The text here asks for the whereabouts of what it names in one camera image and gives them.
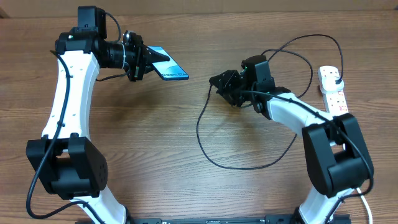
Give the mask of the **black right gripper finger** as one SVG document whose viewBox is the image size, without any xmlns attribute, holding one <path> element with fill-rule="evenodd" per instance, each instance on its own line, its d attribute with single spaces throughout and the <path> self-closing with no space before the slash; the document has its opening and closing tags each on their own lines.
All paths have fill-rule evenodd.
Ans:
<svg viewBox="0 0 398 224">
<path fill-rule="evenodd" d="M 209 79 L 209 83 L 217 88 L 217 93 L 231 93 L 239 87 L 240 74 L 237 70 L 227 70 Z"/>
<path fill-rule="evenodd" d="M 239 95 L 233 93 L 233 92 L 228 92 L 225 89 L 219 88 L 217 89 L 217 94 L 223 97 L 224 100 L 227 101 L 228 104 L 231 106 L 238 106 L 239 105 Z"/>
</svg>

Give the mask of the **blue Samsung Galaxy smartphone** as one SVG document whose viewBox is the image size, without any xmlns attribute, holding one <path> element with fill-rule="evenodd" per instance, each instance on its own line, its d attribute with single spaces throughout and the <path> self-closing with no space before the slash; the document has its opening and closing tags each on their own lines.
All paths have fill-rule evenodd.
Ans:
<svg viewBox="0 0 398 224">
<path fill-rule="evenodd" d="M 169 57 L 169 61 L 156 62 L 152 64 L 154 70 L 157 72 L 161 79 L 165 81 L 189 79 L 187 72 L 185 72 L 183 68 L 162 47 L 149 46 L 149 48 L 157 53 Z"/>
</svg>

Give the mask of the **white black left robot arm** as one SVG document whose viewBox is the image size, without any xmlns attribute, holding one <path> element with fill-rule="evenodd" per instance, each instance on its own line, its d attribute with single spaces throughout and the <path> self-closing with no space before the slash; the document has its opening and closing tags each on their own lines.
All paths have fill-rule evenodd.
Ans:
<svg viewBox="0 0 398 224">
<path fill-rule="evenodd" d="M 107 17 L 99 7 L 80 6 L 77 26 L 57 39 L 52 110 L 41 138 L 28 141 L 26 155 L 35 171 L 32 183 L 40 182 L 68 207 L 78 205 L 92 223 L 132 223 L 128 209 L 110 191 L 106 159 L 90 139 L 93 88 L 101 68 L 121 69 L 135 82 L 169 57 L 150 49 L 133 32 L 107 41 Z"/>
</svg>

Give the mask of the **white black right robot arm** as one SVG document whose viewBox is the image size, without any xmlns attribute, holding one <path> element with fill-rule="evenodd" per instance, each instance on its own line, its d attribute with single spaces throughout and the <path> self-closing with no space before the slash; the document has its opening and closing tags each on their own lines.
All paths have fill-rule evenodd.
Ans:
<svg viewBox="0 0 398 224">
<path fill-rule="evenodd" d="M 209 79 L 230 105 L 250 101 L 254 110 L 281 123 L 303 139 L 312 189 L 291 215 L 267 215 L 266 223 L 351 223 L 336 215 L 354 189 L 374 184 L 374 166 L 357 119 L 350 113 L 332 115 L 300 101 L 289 89 L 276 86 L 265 55 L 243 60 L 243 70 L 227 70 Z"/>
</svg>

